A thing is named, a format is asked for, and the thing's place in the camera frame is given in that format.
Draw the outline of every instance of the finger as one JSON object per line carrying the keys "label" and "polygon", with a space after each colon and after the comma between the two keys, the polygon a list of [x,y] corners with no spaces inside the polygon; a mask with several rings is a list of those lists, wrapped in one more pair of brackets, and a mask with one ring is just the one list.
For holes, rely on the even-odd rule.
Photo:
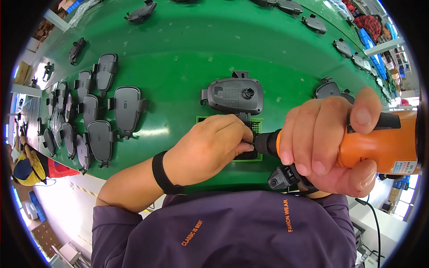
{"label": "finger", "polygon": [[312,169],[317,175],[327,174],[337,159],[347,120],[352,105],[343,97],[324,99],[314,124]]}
{"label": "finger", "polygon": [[292,108],[286,115],[284,125],[280,134],[280,159],[283,165],[291,165],[293,163],[293,148],[292,148],[292,133],[293,125],[299,111],[299,106]]}
{"label": "finger", "polygon": [[226,165],[228,165],[231,161],[234,160],[236,156],[239,154],[242,154],[244,152],[252,152],[255,150],[255,147],[251,144],[248,144],[247,142],[240,142],[237,147],[232,149],[226,157],[223,159],[222,163],[219,165],[219,167],[216,170],[216,173],[219,173]]}
{"label": "finger", "polygon": [[314,123],[322,101],[321,99],[311,99],[301,105],[293,126],[293,157],[296,170],[303,176],[311,174]]}
{"label": "finger", "polygon": [[350,114],[351,127],[359,133],[370,133],[378,122],[381,113],[381,102],[370,87],[359,91],[354,100]]}
{"label": "finger", "polygon": [[352,169],[335,166],[324,176],[312,173],[307,178],[320,191],[364,197],[374,187],[376,171],[375,161],[366,159]]}
{"label": "finger", "polygon": [[221,115],[220,117],[216,117],[212,121],[209,121],[206,127],[210,131],[218,132],[219,130],[234,123],[238,123],[244,126],[243,121],[241,121],[235,114],[225,114]]}
{"label": "finger", "polygon": [[251,143],[253,133],[242,123],[234,122],[216,133],[216,141],[225,150],[225,155],[236,148],[241,141]]}

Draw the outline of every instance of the clear plastic bag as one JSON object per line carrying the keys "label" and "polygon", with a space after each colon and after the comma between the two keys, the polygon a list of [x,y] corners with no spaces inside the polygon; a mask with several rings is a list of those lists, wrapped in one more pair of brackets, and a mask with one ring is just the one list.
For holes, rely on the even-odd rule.
{"label": "clear plastic bag", "polygon": [[55,142],[57,143],[58,148],[61,148],[61,143],[63,139],[61,138],[60,131],[63,130],[64,116],[60,114],[60,110],[55,106],[51,122],[49,126],[51,127],[52,134],[54,135]]}
{"label": "clear plastic bag", "polygon": [[69,22],[70,28],[74,28],[78,25],[79,21],[82,19],[83,14],[90,9],[91,7],[95,6],[96,4],[100,3],[101,0],[89,0],[88,2],[85,2],[81,4],[78,9],[76,10],[75,15]]}

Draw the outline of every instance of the right hand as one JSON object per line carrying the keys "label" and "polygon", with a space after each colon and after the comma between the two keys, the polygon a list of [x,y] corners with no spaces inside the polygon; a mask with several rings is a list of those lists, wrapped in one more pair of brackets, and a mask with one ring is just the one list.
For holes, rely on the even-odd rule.
{"label": "right hand", "polygon": [[21,142],[21,144],[22,144],[22,145],[24,145],[24,144],[26,144],[26,143],[27,143],[27,141],[25,140],[25,136],[24,136],[24,135],[21,135],[21,136],[19,137],[19,141]]}
{"label": "right hand", "polygon": [[380,113],[380,99],[370,87],[359,91],[354,105],[338,96],[311,99],[286,115],[279,146],[281,161],[295,163],[298,173],[320,191],[367,196],[375,184],[375,161],[366,159],[352,169],[335,166],[335,162],[347,115],[356,132],[368,134]]}
{"label": "right hand", "polygon": [[233,114],[213,115],[197,123],[164,155],[164,171],[173,185],[192,185],[219,173],[237,155],[253,151],[252,131]]}

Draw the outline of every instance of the screwdriver label sticker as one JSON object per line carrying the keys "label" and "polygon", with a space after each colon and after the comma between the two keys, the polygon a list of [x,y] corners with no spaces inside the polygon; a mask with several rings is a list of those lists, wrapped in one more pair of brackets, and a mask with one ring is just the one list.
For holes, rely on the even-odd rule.
{"label": "screwdriver label sticker", "polygon": [[417,161],[395,161],[392,174],[411,175],[416,170]]}

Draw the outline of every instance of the forearm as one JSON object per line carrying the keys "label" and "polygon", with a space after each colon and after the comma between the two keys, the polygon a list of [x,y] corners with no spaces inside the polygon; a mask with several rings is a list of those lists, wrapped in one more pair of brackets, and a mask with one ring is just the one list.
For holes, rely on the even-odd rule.
{"label": "forearm", "polygon": [[138,213],[163,194],[152,173],[151,158],[124,169],[107,180],[95,205],[115,206]]}
{"label": "forearm", "polygon": [[[302,183],[298,183],[298,189],[300,191],[307,191],[308,190],[307,188],[305,188],[303,186]],[[322,197],[325,197],[325,196],[328,196],[328,195],[330,195],[330,193],[325,193],[325,192],[322,192],[322,191],[317,191],[315,193],[311,193],[309,195],[305,195],[305,197],[310,198],[310,199],[316,199],[316,198],[322,198]]]}
{"label": "forearm", "polygon": [[15,149],[17,151],[19,151],[19,134],[18,132],[16,132],[16,138],[15,138],[15,145],[14,145]]}
{"label": "forearm", "polygon": [[25,155],[27,156],[28,160],[30,161],[30,165],[33,166],[34,165],[34,159],[33,159],[33,155],[31,154],[30,146],[25,145],[24,150],[25,150]]}

